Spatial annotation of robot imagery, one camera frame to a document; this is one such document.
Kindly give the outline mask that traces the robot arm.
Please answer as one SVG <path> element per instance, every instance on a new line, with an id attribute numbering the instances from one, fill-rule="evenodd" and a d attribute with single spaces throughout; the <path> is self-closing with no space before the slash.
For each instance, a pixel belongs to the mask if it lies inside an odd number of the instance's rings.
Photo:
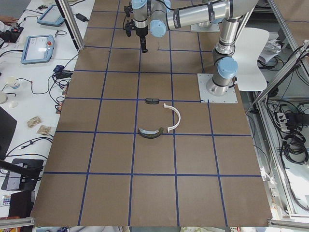
<path id="1" fill-rule="evenodd" d="M 132 29 L 139 36 L 144 53 L 147 52 L 148 33 L 160 38 L 167 30 L 220 19 L 222 31 L 212 52 L 216 71 L 206 86 L 211 95 L 222 96 L 238 72 L 238 63 L 232 58 L 236 38 L 246 25 L 245 17 L 256 4 L 255 0 L 208 0 L 198 5 L 172 9 L 169 0 L 133 0 L 129 12 L 133 14 Z"/>

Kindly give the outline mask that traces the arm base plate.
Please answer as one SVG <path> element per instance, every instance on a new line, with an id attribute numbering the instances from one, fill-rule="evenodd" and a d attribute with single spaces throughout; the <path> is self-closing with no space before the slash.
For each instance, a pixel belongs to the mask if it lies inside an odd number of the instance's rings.
<path id="1" fill-rule="evenodd" d="M 191 25 L 192 32 L 207 32 L 207 33 L 219 33 L 218 23 L 203 22 Z"/>
<path id="2" fill-rule="evenodd" d="M 238 103 L 232 80 L 225 87 L 213 82 L 213 74 L 198 73 L 198 87 L 201 103 Z"/>

